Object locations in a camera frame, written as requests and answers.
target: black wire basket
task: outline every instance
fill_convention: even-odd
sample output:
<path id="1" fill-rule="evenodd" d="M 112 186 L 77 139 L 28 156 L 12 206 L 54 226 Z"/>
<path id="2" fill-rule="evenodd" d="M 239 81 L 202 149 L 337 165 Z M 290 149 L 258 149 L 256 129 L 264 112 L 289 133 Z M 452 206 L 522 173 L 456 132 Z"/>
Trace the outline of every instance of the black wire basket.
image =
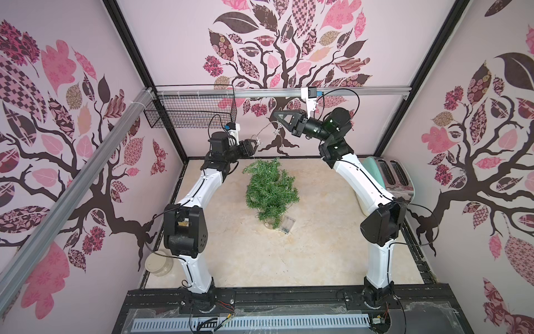
<path id="1" fill-rule="evenodd" d="M 151 128 L 208 128 L 208 126 L 220 128 L 221 123 L 225 125 L 228 122 L 235 122 L 237 107 L 232 86 L 227 84 L 172 86 L 212 86 L 221 93 L 184 90 L 172 95 L 158 94 L 157 100 L 153 100 L 145 108 L 146 120 Z"/>

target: green plant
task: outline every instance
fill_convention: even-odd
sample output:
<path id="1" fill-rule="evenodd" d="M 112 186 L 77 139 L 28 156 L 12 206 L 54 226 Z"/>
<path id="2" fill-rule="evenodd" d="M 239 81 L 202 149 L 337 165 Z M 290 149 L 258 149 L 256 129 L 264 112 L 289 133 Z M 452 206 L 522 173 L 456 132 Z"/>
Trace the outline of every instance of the green plant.
<path id="1" fill-rule="evenodd" d="M 280 161 L 256 160 L 243 170 L 252 174 L 247 187 L 247 206 L 258 209 L 260 220 L 274 219 L 273 228 L 280 226 L 287 205 L 299 201 L 299 191 L 293 186 L 294 176 L 279 170 Z"/>

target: pink wall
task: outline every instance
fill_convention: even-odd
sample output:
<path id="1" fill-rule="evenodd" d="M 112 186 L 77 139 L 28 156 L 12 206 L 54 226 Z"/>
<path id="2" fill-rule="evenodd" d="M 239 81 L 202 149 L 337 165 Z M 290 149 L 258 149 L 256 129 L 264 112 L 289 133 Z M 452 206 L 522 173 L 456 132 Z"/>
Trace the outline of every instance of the pink wall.
<path id="1" fill-rule="evenodd" d="M 407 86 L 453 1 L 216 0 L 210 1 L 209 5 L 207 3 L 170 0 L 121 2 L 156 84 L 233 82 L 237 88 L 312 84 L 321 87 L 356 84 Z M 225 15 L 237 15 L 251 23 L 242 25 Z M 278 32 L 286 35 L 288 29 L 284 26 L 288 22 L 295 32 L 294 42 L 281 38 L 275 42 Z M 344 34 L 347 34 L 348 40 L 337 52 L 338 40 Z M 217 48 L 228 52 L 216 52 L 214 43 Z M 357 46 L 361 49 L 354 54 Z M 293 75 L 294 85 L 290 80 Z M 340 82 L 356 75 L 359 75 L 358 79 Z M 281 80 L 276 84 L 275 78 L 278 77 Z M 357 106 L 353 97 L 340 99 L 329 96 L 326 99 L 325 112 L 337 106 L 348 110 Z M 375 150 L 400 101 L 400 96 L 362 97 L 354 131 L 347 135 L 347 142 L 356 153 L 369 154 Z M 288 102 L 289 99 L 278 99 L 275 108 L 285 107 Z M 238 103 L 240 136 L 250 138 L 268 126 L 260 136 L 263 142 L 260 149 L 271 142 L 273 145 L 258 152 L 258 156 L 318 155 L 318 142 L 315 140 L 292 137 L 285 131 L 277 136 L 272 133 L 274 128 L 269 125 L 268 117 L 273 108 L 269 108 L 269 98 L 250 102 L 252 112 L 244 106 L 244 101 Z M 205 129 L 179 129 L 177 132 L 188 155 L 204 156 L 209 150 Z"/>
<path id="2" fill-rule="evenodd" d="M 474 332 L 533 333 L 534 3 L 493 3 L 472 4 L 385 155 L 441 221 L 424 252 Z M 432 241 L 436 220 L 412 211 Z"/>
<path id="3" fill-rule="evenodd" d="M 0 20 L 4 268 L 143 85 L 99 0 L 6 3 Z M 166 132 L 141 116 L 0 331 L 110 332 L 161 224 L 146 222 L 169 201 L 180 169 Z"/>

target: brown leaf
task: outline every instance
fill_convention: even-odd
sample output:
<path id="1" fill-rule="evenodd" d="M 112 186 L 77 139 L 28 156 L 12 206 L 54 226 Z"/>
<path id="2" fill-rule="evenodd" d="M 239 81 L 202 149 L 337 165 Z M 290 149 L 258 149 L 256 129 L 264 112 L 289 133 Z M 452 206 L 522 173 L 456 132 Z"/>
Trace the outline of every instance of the brown leaf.
<path id="1" fill-rule="evenodd" d="M 478 107 L 478 110 L 473 115 L 473 118 L 471 119 L 471 123 L 469 125 L 469 132 L 471 133 L 473 145 L 478 143 L 486 132 L 486 124 L 488 120 L 486 118 L 486 111 L 484 110 L 484 105 L 485 103 L 482 103 L 480 107 Z"/>
<path id="2" fill-rule="evenodd" d="M 506 118 L 509 116 L 508 109 L 506 106 L 494 99 L 491 100 L 491 114 L 495 118 Z"/>
<path id="3" fill-rule="evenodd" d="M 358 52 L 360 52 L 360 50 L 362 49 L 366 41 L 367 40 L 357 41 L 349 45 L 347 49 L 345 50 L 345 53 L 343 54 L 343 56 L 345 56 L 346 58 L 354 57 Z"/>
<path id="4" fill-rule="evenodd" d="M 513 186 L 515 186 L 519 181 L 521 181 L 522 177 L 515 178 L 515 177 L 503 177 L 497 182 L 497 191 L 505 191 Z"/>

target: plastic container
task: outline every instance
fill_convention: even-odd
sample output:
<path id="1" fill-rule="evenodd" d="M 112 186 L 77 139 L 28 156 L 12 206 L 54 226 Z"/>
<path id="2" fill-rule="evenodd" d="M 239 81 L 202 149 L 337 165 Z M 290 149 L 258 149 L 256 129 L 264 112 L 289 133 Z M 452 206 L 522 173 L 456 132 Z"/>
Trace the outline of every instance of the plastic container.
<path id="1" fill-rule="evenodd" d="M 156 251 L 161 255 L 167 255 L 164 251 Z M 172 258 L 165 258 L 151 253 L 145 261 L 145 269 L 156 276 L 167 274 L 172 268 Z"/>

